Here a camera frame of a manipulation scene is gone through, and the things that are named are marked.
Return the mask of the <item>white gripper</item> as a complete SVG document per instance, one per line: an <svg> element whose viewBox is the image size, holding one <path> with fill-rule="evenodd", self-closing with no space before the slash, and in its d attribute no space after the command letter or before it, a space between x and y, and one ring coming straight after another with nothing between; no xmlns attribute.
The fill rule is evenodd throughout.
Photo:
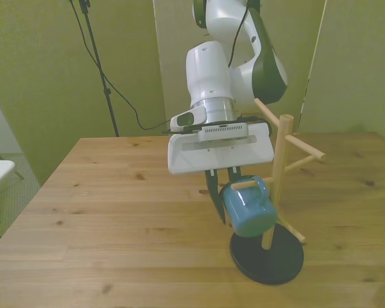
<svg viewBox="0 0 385 308"><path fill-rule="evenodd" d="M207 189L217 213L226 224L225 209L218 191L217 169L227 168L228 183L241 179L241 166L271 162L274 157L267 123L216 125L212 139L204 131L173 135L168 144L167 166L171 174L205 171Z"/></svg>

